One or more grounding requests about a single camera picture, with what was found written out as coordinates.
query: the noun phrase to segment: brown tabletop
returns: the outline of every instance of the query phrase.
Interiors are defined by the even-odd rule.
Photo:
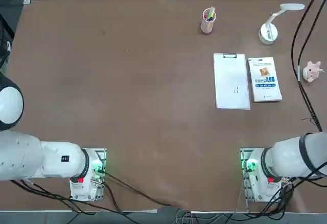
[[[281,3],[310,0],[33,0],[20,18],[8,76],[25,97],[17,131],[40,140],[108,149],[108,170],[146,194],[189,210],[234,211],[241,187],[241,147],[316,132],[294,77],[290,48],[303,11],[274,22],[271,46],[258,29]],[[299,32],[296,53],[322,0]],[[210,35],[200,32],[203,9],[215,6]],[[302,57],[325,60],[323,11]],[[218,110],[213,53],[275,60],[283,101],[251,110]],[[327,77],[305,85],[323,128]],[[69,195],[67,179],[39,180]],[[125,210],[158,205],[113,183]],[[54,200],[1,182],[1,210],[62,210]],[[245,211],[242,190],[238,211]],[[303,184],[290,211],[326,212],[326,191]],[[98,204],[111,207],[109,197]]]

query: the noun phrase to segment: clipboard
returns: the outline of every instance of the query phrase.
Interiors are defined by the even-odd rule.
[[[216,106],[250,110],[245,54],[214,53]]]

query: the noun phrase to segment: desk lamp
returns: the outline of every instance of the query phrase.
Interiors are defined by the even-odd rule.
[[[304,9],[303,4],[281,4],[281,10],[273,13],[270,18],[262,24],[260,30],[259,30],[259,39],[263,44],[273,44],[278,36],[277,28],[274,24],[271,22],[274,21],[274,19],[283,14],[285,11],[298,11]]]

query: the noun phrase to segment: clipboard clip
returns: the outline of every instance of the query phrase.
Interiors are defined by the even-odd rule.
[[[236,53],[223,53],[223,58],[237,58]]]

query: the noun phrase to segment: white cable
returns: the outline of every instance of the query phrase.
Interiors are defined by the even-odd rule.
[[[178,210],[177,212],[176,212],[176,215],[175,215],[175,220],[173,221],[173,223],[172,224],[174,224],[174,222],[176,221],[176,224],[178,224],[178,222],[177,222],[177,216],[178,216],[178,213],[180,212],[180,211],[184,211],[184,210]]]
[[[213,219],[220,219],[221,217],[223,216],[223,214],[220,214],[220,213],[218,213],[218,214],[216,214],[215,216],[213,216],[213,217],[211,217],[211,218],[208,218],[208,219],[204,219],[204,218],[201,218],[201,217],[184,217],[184,216],[180,216],[180,217],[177,217],[177,218],[175,218],[175,220],[173,221],[173,223],[172,224],[174,224],[175,222],[176,222],[176,224],[178,224],[178,220],[179,219],[185,219],[185,220],[194,220],[194,219],[198,219],[198,220],[213,220]]]
[[[184,223],[184,218],[185,218],[187,215],[188,215],[188,213],[185,213],[185,214],[183,215],[183,218],[182,218],[182,223],[181,223],[181,224],[183,224],[183,223]]]

